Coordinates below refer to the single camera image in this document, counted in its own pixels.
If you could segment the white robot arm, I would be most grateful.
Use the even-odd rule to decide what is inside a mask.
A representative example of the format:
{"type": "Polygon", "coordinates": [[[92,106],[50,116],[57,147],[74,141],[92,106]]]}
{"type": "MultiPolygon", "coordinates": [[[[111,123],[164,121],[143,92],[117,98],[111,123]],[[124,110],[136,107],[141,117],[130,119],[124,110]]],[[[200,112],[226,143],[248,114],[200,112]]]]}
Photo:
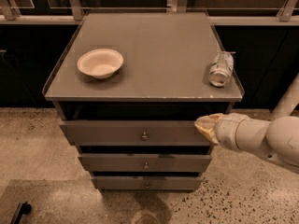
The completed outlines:
{"type": "Polygon", "coordinates": [[[299,173],[299,118],[292,111],[299,105],[299,75],[272,112],[272,120],[251,119],[239,113],[200,117],[196,129],[211,143],[235,152],[248,152],[299,173]]]}

